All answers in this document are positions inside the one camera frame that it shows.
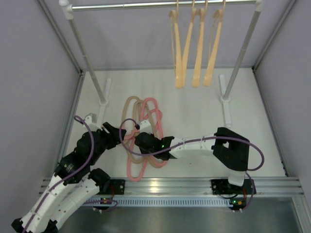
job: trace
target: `white panel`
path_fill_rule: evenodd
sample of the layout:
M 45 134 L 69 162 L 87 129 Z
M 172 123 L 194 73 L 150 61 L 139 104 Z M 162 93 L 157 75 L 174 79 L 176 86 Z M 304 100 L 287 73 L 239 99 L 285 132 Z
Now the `white panel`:
M 154 0 L 136 0 L 148 2 Z M 130 3 L 133 0 L 71 0 L 73 5 Z M 246 52 L 243 66 L 252 66 L 265 41 L 280 18 L 289 0 L 266 0 L 258 24 Z M 57 0 L 47 0 L 54 18 L 68 40 L 81 67 L 85 63 L 77 47 L 69 23 Z M 207 66 L 208 40 L 213 13 L 219 6 L 208 8 L 206 18 L 203 66 Z M 173 67 L 171 48 L 171 8 L 106 10 L 74 12 L 91 61 L 96 68 Z M 233 67 L 241 49 L 255 5 L 228 5 L 225 9 L 223 31 L 216 66 Z M 179 27 L 184 47 L 190 22 L 190 7 L 180 7 Z M 195 63 L 199 24 L 192 32 L 188 65 Z
M 130 70 L 98 71 L 99 82 L 112 79 L 109 107 L 104 121 L 118 127 L 126 99 L 137 95 L 141 99 L 154 97 L 163 113 L 162 125 L 165 136 L 201 137 L 214 134 L 224 125 L 220 87 L 217 75 L 224 74 L 228 79 L 232 69 L 215 69 L 211 87 L 193 88 L 191 75 L 183 89 L 175 89 L 172 70 Z M 262 149 L 266 156 L 262 169 L 250 172 L 251 176 L 284 176 L 281 160 L 268 124 L 257 85 L 250 68 L 241 69 L 231 95 L 232 130 L 248 138 Z M 99 110 L 98 96 L 87 73 L 82 88 L 77 114 L 84 117 Z M 70 153 L 78 139 L 86 130 L 74 123 L 67 153 Z M 122 146 L 106 151 L 95 167 L 102 168 L 111 177 L 126 177 L 126 152 Z M 249 167 L 260 163 L 260 155 L 250 150 Z M 137 176 L 141 165 L 132 165 L 133 175 Z M 147 166 L 145 177 L 223 177 L 229 170 L 215 157 L 196 157 L 170 160 L 160 169 Z
M 311 1 L 298 1 L 258 76 L 289 173 L 311 205 Z

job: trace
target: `gray wall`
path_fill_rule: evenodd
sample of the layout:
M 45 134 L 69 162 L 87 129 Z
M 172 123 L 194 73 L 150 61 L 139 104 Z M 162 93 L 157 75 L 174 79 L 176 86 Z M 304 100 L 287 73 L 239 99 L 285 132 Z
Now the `gray wall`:
M 51 175 L 78 74 L 34 0 L 0 1 L 0 232 Z
M 311 205 L 311 1 L 299 0 L 257 71 L 289 173 Z
M 115 4 L 169 0 L 69 0 L 73 5 Z M 60 29 L 70 44 L 81 67 L 85 68 L 77 43 L 58 0 L 46 0 Z M 243 66 L 251 67 L 258 57 L 289 0 L 266 0 L 254 31 Z M 208 7 L 205 27 L 205 47 L 202 66 L 207 66 L 208 41 L 213 13 L 219 6 Z M 119 9 L 75 12 L 90 59 L 96 68 L 173 67 L 171 8 Z M 227 5 L 217 55 L 216 66 L 233 67 L 255 10 L 253 4 Z M 179 28 L 182 50 L 190 22 L 191 7 L 180 7 Z M 192 32 L 188 65 L 194 66 L 199 36 L 198 17 Z

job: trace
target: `aluminum rail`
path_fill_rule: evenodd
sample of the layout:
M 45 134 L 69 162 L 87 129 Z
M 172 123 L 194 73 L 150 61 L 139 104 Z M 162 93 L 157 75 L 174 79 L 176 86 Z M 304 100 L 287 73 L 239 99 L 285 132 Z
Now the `aluminum rail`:
M 125 197 L 217 197 L 213 195 L 211 180 L 216 178 L 143 178 L 131 182 L 125 178 Z M 254 197 L 303 197 L 298 178 L 295 177 L 255 177 L 257 194 Z M 43 180 L 41 195 L 50 182 Z
M 227 0 L 226 4 L 255 4 L 258 0 Z M 208 5 L 222 5 L 223 0 L 209 0 Z M 195 6 L 203 6 L 205 1 L 195 1 Z M 159 8 L 176 7 L 175 1 L 162 2 L 144 2 L 144 3 L 124 3 L 111 5 L 89 5 L 72 6 L 73 11 L 98 11 L 98 10 L 116 10 L 116 9 L 137 9 L 137 8 Z M 179 6 L 192 6 L 192 1 L 180 1 Z

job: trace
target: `hanger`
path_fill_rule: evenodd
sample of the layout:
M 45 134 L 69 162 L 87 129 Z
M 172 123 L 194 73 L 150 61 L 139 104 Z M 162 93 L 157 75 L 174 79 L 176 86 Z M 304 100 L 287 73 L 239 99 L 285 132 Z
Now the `hanger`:
M 223 4 L 224 4 L 223 8 L 218 9 L 213 15 L 214 22 L 213 22 L 213 27 L 212 27 L 210 39 L 209 39 L 208 64 L 207 64 L 207 69 L 206 69 L 206 73 L 205 73 L 205 77 L 204 77 L 204 81 L 203 81 L 204 86 L 210 86 L 212 83 L 213 71 L 214 71 L 214 67 L 215 67 L 215 63 L 216 63 L 217 51 L 218 51 L 220 35 L 221 35 L 222 25 L 223 25 L 223 18 L 224 18 L 224 12 L 225 12 L 225 0 L 223 0 Z M 214 46 L 213 46 L 212 52 L 210 53 L 212 34 L 214 31 L 215 23 L 218 19 L 219 19 L 219 22 L 218 22 L 218 26 L 217 26 L 217 32 L 216 32 L 216 36 L 215 36 Z
M 189 25 L 189 29 L 188 29 L 188 34 L 187 34 L 187 39 L 186 39 L 184 53 L 183 53 L 183 59 L 182 59 L 183 86 L 185 85 L 185 82 L 186 82 L 187 63 L 188 63 L 188 57 L 189 57 L 189 49 L 190 49 L 190 41 L 191 41 L 191 35 L 192 35 L 192 29 L 193 29 L 193 22 L 194 22 L 194 17 L 197 15 L 196 14 L 197 10 L 196 10 L 196 8 L 194 8 L 194 3 L 195 3 L 195 0 L 192 1 L 191 20 L 190 20 L 190 25 Z
M 175 70 L 175 87 L 183 87 L 183 70 L 182 70 L 182 58 L 181 58 L 181 48 L 180 48 L 180 37 L 179 37 L 179 27 L 178 27 L 178 14 L 179 14 L 179 1 L 177 0 L 177 11 L 171 10 L 169 17 L 171 18 L 171 33 L 172 33 L 172 50 L 173 50 L 173 62 Z M 174 52 L 174 33 L 175 32 L 175 45 L 176 45 L 176 57 Z
M 194 65 L 194 73 L 192 79 L 192 86 L 199 87 L 200 85 L 200 75 L 201 75 L 201 65 L 202 65 L 202 55 L 203 55 L 203 40 L 204 40 L 204 22 L 205 16 L 207 14 L 207 3 L 208 0 L 205 0 L 205 8 L 200 8 L 197 10 L 197 15 L 200 16 L 200 34 L 198 49 L 196 54 L 196 60 Z

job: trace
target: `coat hanger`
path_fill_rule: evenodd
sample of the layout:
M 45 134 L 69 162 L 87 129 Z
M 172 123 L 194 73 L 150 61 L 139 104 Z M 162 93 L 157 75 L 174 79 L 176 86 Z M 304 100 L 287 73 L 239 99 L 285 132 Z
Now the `coat hanger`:
M 196 60 L 194 65 L 194 73 L 192 79 L 192 86 L 199 87 L 200 85 L 200 75 L 201 75 L 201 65 L 202 65 L 202 55 L 203 55 L 203 40 L 204 40 L 204 22 L 205 16 L 207 14 L 207 3 L 208 0 L 205 0 L 205 8 L 200 8 L 197 10 L 197 15 L 200 16 L 200 34 L 198 49 L 196 54 Z
M 181 58 L 181 48 L 180 48 L 180 36 L 178 27 L 178 14 L 179 14 L 179 1 L 177 0 L 177 11 L 171 10 L 169 17 L 171 18 L 171 32 L 172 32 L 172 50 L 173 50 L 173 62 L 175 70 L 175 87 L 183 87 L 183 70 L 182 70 L 182 58 Z M 176 45 L 176 57 L 174 52 L 174 33 L 175 32 L 175 45 Z
M 182 64 L 183 64 L 183 86 L 185 85 L 185 82 L 186 82 L 187 64 L 188 64 L 188 57 L 189 57 L 189 49 L 190 49 L 191 35 L 192 35 L 192 29 L 193 29 L 193 22 L 194 22 L 194 17 L 197 15 L 197 9 L 194 8 L 194 3 L 195 3 L 195 0 L 192 1 L 191 20 L 190 20 L 190 25 L 189 25 L 189 29 L 188 29 L 188 34 L 187 34 L 187 39 L 186 39 L 184 53 L 183 53 L 183 59 L 182 59 Z
M 213 16 L 214 22 L 213 22 L 213 27 L 212 27 L 210 39 L 209 39 L 208 64 L 207 64 L 207 69 L 206 69 L 206 73 L 205 73 L 205 77 L 204 77 L 204 81 L 203 81 L 204 86 L 210 86 L 212 83 L 213 71 L 214 71 L 214 67 L 215 67 L 215 63 L 216 63 L 217 51 L 218 51 L 220 35 L 221 35 L 222 25 L 223 25 L 223 18 L 224 18 L 224 12 L 225 12 L 225 0 L 223 1 L 223 4 L 224 4 L 223 8 L 218 9 L 214 13 L 214 16 Z M 219 19 L 219 22 L 218 22 L 218 26 L 217 26 L 217 32 L 216 32 L 216 36 L 215 36 L 214 46 L 213 46 L 212 52 L 210 53 L 212 34 L 214 31 L 215 23 L 218 19 Z

